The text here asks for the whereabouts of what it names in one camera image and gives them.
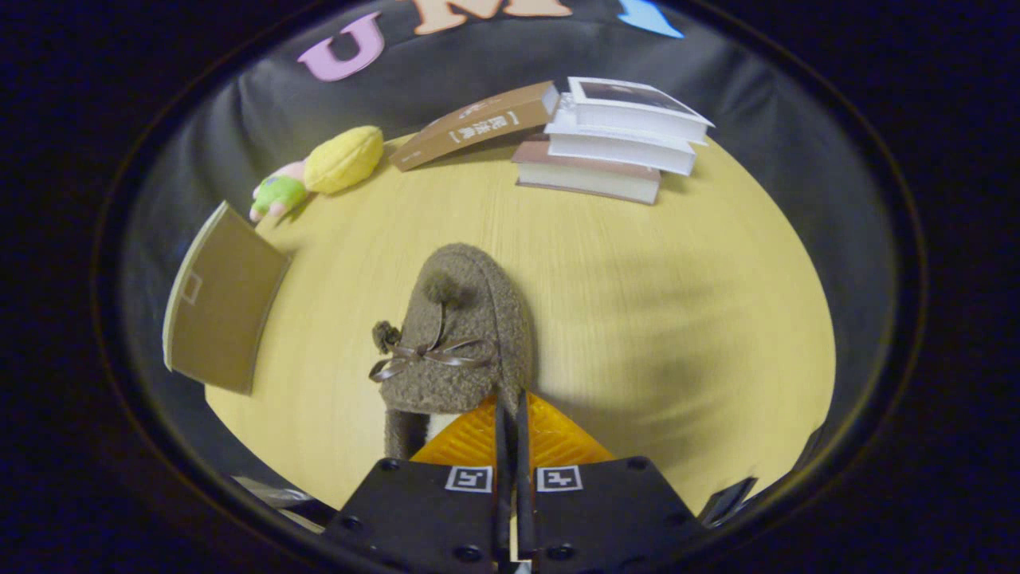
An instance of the stuffed toy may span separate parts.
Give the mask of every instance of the stuffed toy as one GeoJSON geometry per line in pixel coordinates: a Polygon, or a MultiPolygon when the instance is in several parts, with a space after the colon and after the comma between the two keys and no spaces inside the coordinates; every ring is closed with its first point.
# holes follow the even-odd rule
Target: stuffed toy
{"type": "Polygon", "coordinates": [[[248,216],[280,216],[309,193],[338,193],[371,174],[382,157],[382,132],[374,125],[352,127],[319,144],[308,157],[288,163],[262,179],[248,216]]]}

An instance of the brown slipper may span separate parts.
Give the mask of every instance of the brown slipper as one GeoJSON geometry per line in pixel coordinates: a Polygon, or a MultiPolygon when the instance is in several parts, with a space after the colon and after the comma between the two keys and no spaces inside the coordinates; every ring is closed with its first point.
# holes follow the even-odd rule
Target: brown slipper
{"type": "Polygon", "coordinates": [[[438,249],[421,267],[403,330],[380,322],[375,345],[390,359],[369,377],[387,406],[386,456],[411,458],[435,435],[434,416],[459,415],[493,394],[511,416],[533,377],[528,313],[510,278],[483,251],[438,249]]]}

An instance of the stack of books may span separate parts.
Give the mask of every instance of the stack of books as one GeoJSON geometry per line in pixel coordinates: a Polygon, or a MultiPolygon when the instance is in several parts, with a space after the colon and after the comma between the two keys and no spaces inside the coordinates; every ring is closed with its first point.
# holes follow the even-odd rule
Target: stack of books
{"type": "Polygon", "coordinates": [[[514,154],[518,185],[568,189],[655,203],[659,170],[691,174],[712,122],[645,84],[569,77],[548,141],[529,139],[514,154]]]}

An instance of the book cover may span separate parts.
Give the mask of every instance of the book cover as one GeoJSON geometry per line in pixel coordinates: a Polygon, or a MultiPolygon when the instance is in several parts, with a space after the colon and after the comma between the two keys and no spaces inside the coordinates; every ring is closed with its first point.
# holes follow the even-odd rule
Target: book cover
{"type": "Polygon", "coordinates": [[[163,363],[200,383],[251,393],[262,328],[290,258],[225,201],[206,219],[173,280],[163,363]]]}
{"type": "Polygon", "coordinates": [[[577,124],[658,134],[702,143],[714,124],[665,92],[645,84],[569,77],[577,124]]]}
{"type": "Polygon", "coordinates": [[[548,123],[558,99],[551,81],[486,98],[425,125],[390,161],[406,171],[471,144],[548,123]]]}
{"type": "Polygon", "coordinates": [[[577,105],[602,105],[622,109],[638,109],[653,113],[682,117],[715,126],[702,114],[669,94],[647,84],[606,80],[601,77],[574,77],[567,80],[570,93],[577,105]]]}

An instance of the green plush toy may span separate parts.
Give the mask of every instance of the green plush toy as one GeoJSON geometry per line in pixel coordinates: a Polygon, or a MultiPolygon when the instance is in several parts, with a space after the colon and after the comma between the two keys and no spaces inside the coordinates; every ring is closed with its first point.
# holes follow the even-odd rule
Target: green plush toy
{"type": "Polygon", "coordinates": [[[248,216],[280,216],[310,192],[332,194],[371,174],[382,157],[382,132],[374,125],[352,127],[318,145],[301,161],[288,163],[262,179],[248,216]]]}

